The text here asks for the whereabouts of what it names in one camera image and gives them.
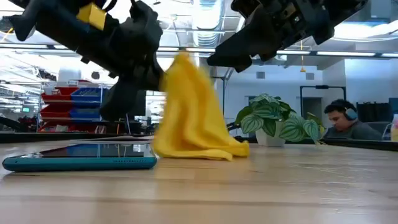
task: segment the blue bin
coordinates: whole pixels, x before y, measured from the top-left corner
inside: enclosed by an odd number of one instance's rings
[[[72,109],[69,111],[71,119],[87,119],[87,120],[97,120],[100,118],[100,112],[98,109]]]
[[[103,98],[107,89],[103,89]],[[80,88],[71,95],[72,101],[78,105],[100,104],[101,89],[100,88]]]

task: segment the desk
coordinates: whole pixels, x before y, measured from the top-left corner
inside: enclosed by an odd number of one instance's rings
[[[68,144],[3,144],[0,157]],[[161,159],[144,171],[2,170],[0,223],[397,223],[398,153],[251,148],[249,159]]]

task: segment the light fixture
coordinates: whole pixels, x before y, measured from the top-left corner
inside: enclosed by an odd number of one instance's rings
[[[381,54],[382,57],[393,57],[393,58],[398,58],[398,54],[397,53],[384,53]]]
[[[47,49],[47,46],[44,44],[0,44],[0,48]]]
[[[178,52],[178,47],[159,47],[157,49],[158,52]]]
[[[168,30],[163,30],[163,32],[183,32],[183,33],[195,33],[195,32],[201,32],[201,33],[212,33],[212,34],[225,34],[227,32],[233,32],[235,33],[235,30],[206,30],[206,29],[191,29],[191,30],[186,30],[186,29],[168,29]]]
[[[303,41],[300,41],[300,50],[303,50]],[[301,70],[300,72],[304,73],[307,72],[304,68],[304,55],[301,55]]]
[[[336,40],[366,40],[369,37],[389,35],[398,29],[398,21],[385,22],[342,22],[335,27]]]
[[[376,53],[368,52],[318,52],[317,55],[322,56],[346,56],[346,57],[372,57]]]
[[[60,49],[22,49],[18,48],[15,49],[16,53],[33,53],[33,54],[75,54],[74,51],[65,49],[65,50],[60,50]]]
[[[216,49],[214,48],[200,48],[200,47],[187,47],[185,49],[187,52],[197,52],[197,53],[214,53]]]
[[[22,105],[0,105],[0,108],[22,108]]]
[[[311,52],[306,50],[278,50],[276,54],[280,55],[309,55]]]
[[[68,49],[66,46],[64,45],[53,45],[55,49]]]

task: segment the vent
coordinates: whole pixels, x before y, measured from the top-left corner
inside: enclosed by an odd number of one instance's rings
[[[314,73],[306,73],[305,74],[305,79],[306,80],[314,80],[315,79],[315,74]]]
[[[257,79],[266,79],[266,73],[265,72],[256,72]]]

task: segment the bottle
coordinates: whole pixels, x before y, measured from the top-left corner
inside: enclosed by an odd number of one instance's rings
[[[394,114],[391,123],[391,141],[398,142],[398,114]]]

